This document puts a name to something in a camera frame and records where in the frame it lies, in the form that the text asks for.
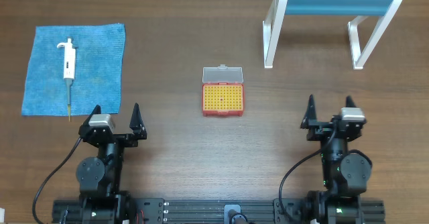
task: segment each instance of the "pipette tip box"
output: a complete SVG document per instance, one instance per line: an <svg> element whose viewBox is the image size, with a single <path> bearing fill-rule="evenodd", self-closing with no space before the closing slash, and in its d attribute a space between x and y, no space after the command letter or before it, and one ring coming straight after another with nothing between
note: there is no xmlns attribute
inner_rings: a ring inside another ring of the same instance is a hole
<svg viewBox="0 0 429 224"><path fill-rule="evenodd" d="M204 67L202 71L202 114L238 115L244 112L243 69Z"/></svg>

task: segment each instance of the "pipette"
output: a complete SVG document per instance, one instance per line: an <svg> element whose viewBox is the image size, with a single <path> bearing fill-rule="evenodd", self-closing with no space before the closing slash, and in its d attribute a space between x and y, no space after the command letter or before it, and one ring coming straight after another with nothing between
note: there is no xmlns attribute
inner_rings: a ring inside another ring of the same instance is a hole
<svg viewBox="0 0 429 224"><path fill-rule="evenodd" d="M67 38L67 42L59 43L56 47L64 47L64 81L67 86L67 110L68 110L68 121L70 121L70 115L72 111L72 103L70 100L70 88L74 80L74 67L76 65L76 48L73 46L72 38Z"/></svg>

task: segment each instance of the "white stand leg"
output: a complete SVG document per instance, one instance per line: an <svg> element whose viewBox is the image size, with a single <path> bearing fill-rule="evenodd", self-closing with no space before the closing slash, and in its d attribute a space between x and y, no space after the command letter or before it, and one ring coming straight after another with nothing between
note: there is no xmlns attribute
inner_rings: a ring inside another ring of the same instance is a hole
<svg viewBox="0 0 429 224"><path fill-rule="evenodd" d="M262 22L263 62L265 68L273 68L273 60L288 0L273 0L267 17Z"/></svg>
<svg viewBox="0 0 429 224"><path fill-rule="evenodd" d="M387 26L389 25L391 19L395 15L398 7L401 5L402 0L393 0L389 8L387 9L386 14L383 17L380 17L375 29L368 40L367 45L361 53L361 46L359 45L359 36L357 33L357 26L364 21L366 16L358 16L353 21L350 21L347 25L349 28L349 37L350 37L350 48L351 55L353 59L353 68L355 70L363 69L363 65L367 61L369 55L374 50L375 45L377 45L380 40L381 35L383 35Z"/></svg>

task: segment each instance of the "clear plastic lid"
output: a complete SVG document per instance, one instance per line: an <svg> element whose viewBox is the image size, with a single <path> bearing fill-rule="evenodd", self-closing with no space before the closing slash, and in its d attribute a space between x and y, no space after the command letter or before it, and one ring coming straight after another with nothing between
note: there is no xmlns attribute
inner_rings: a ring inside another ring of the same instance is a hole
<svg viewBox="0 0 429 224"><path fill-rule="evenodd" d="M218 67L204 67L202 83L243 83L243 69L224 64Z"/></svg>

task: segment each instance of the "brown wood surface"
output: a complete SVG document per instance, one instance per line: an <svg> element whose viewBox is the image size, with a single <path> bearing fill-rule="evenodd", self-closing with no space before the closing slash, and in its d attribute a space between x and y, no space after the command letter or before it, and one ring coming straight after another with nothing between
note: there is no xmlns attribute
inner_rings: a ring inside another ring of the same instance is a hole
<svg viewBox="0 0 429 224"><path fill-rule="evenodd" d="M274 68L263 68L262 20L271 0L0 0L0 207L6 221L32 221L33 197L78 137L85 117L22 117L37 25L124 23L121 112L129 131L140 104L148 140L127 150L121 188L135 197L277 197L285 172L319 145L299 124L314 94L320 120L352 95L365 112L352 142L374 162L364 197L385 201L388 223L427 223L429 201L429 0L404 0L364 70L353 70L352 17L286 16ZM375 19L362 24L361 42ZM202 67L242 66L242 117L203 117ZM81 144L49 181L38 215L77 197L76 165L97 151ZM300 166L285 197L323 190L319 158Z"/></svg>

